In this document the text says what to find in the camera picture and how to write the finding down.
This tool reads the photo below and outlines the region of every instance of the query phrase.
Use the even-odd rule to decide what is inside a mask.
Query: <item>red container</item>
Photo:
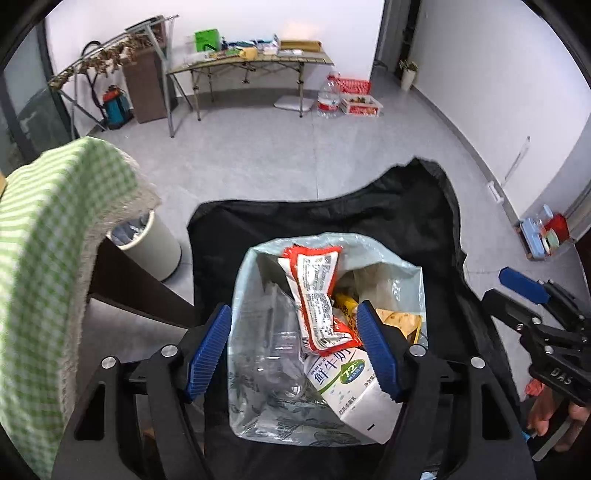
[[[339,86],[341,93],[352,93],[355,95],[367,95],[371,90],[371,82],[369,80],[355,80],[344,79],[329,75],[329,79],[333,79]]]
[[[569,226],[566,223],[566,218],[561,213],[554,215],[548,223],[544,225],[546,230],[554,230],[560,243],[566,242],[570,238]]]

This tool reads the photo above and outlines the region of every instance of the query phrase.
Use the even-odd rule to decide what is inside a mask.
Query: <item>human hand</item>
[[[534,429],[536,434],[544,436],[548,432],[550,419],[558,409],[560,402],[556,401],[551,388],[545,387],[536,399],[527,420],[528,429]],[[566,431],[563,437],[554,445],[557,452],[567,451],[583,429],[583,425],[589,418],[591,408],[579,407],[574,403],[569,405],[569,416],[573,424]]]

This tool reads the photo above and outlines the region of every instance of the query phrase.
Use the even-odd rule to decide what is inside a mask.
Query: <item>snack wrapper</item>
[[[359,303],[344,293],[335,293],[335,307],[337,307],[347,318],[349,328],[359,336],[357,330],[357,307]]]
[[[330,295],[342,247],[307,248],[294,245],[278,263],[294,296],[305,351],[329,355],[361,346],[358,335],[333,316]]]
[[[385,325],[397,327],[402,334],[410,341],[417,343],[423,317],[416,313],[392,312],[391,310],[375,309],[380,320]]]

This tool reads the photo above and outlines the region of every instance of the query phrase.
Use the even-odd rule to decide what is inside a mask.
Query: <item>plastic bottle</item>
[[[552,220],[553,216],[552,209],[548,205],[544,205],[542,210],[531,218],[535,227],[539,230],[540,235],[543,236],[546,234],[545,226]]]
[[[340,89],[335,79],[328,77],[318,91],[318,116],[334,118],[339,113]]]
[[[297,401],[304,395],[306,374],[296,306],[274,283],[266,286],[264,296],[258,306],[264,327],[255,340],[253,377],[261,393]]]

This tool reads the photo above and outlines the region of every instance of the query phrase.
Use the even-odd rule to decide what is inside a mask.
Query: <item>drying rack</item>
[[[123,33],[120,33],[116,37],[111,38],[110,40],[102,43],[100,46],[98,46],[98,47],[94,48],[93,50],[90,50],[89,52],[85,53],[84,55],[78,57],[77,60],[75,60],[70,65],[68,65],[60,73],[54,75],[49,80],[48,84],[50,85],[50,87],[57,90],[71,104],[71,107],[70,107],[70,135],[72,136],[72,140],[75,140],[75,137],[76,137],[76,133],[75,133],[75,129],[74,129],[74,113],[75,113],[76,109],[78,109],[81,113],[83,113],[88,118],[90,118],[101,130],[103,130],[103,131],[106,130],[105,126],[103,125],[103,123],[101,123],[100,120],[98,120],[96,117],[94,117],[81,104],[78,103],[77,76],[79,73],[82,73],[79,71],[80,66],[82,65],[82,63],[85,60],[88,60],[91,57],[95,56],[101,50],[106,50],[107,48],[112,47],[117,43],[120,43],[122,40],[126,39],[127,37],[130,37],[133,34],[140,34],[140,33],[144,33],[148,37],[151,45],[154,47],[154,50],[156,51],[156,54],[158,55],[158,57],[161,60],[162,87],[163,87],[163,94],[164,94],[164,104],[166,107],[166,114],[167,114],[167,118],[168,118],[168,129],[170,130],[170,136],[171,137],[174,136],[173,122],[172,122],[172,116],[171,116],[171,111],[170,111],[170,97],[168,94],[168,81],[167,81],[168,76],[171,76],[173,78],[174,83],[176,84],[179,91],[183,94],[183,97],[185,98],[185,100],[189,104],[189,108],[191,110],[193,110],[193,105],[191,104],[191,102],[187,98],[187,95],[185,95],[185,92],[181,88],[181,85],[180,85],[178,79],[176,78],[176,75],[174,73],[170,73],[170,56],[171,56],[170,51],[172,50],[172,48],[168,48],[168,49],[166,49],[166,53],[164,52],[160,43],[156,39],[154,31],[152,30],[152,27],[155,25],[158,25],[158,24],[162,24],[163,31],[166,31],[167,44],[172,45],[174,20],[176,18],[178,18],[178,15],[173,15],[171,17],[165,17],[165,18],[160,17],[160,18],[157,18],[156,20],[150,19],[150,20],[146,20],[144,22],[140,22],[137,25],[133,25],[132,27],[129,27],[127,30],[125,30]],[[59,78],[63,78],[65,76],[68,77],[68,79],[66,81],[64,81],[63,83],[61,83],[59,87],[55,87],[54,85],[57,82],[59,82]],[[63,85],[65,85],[68,82],[74,83],[74,98],[72,98],[70,95],[68,95],[62,89]]]

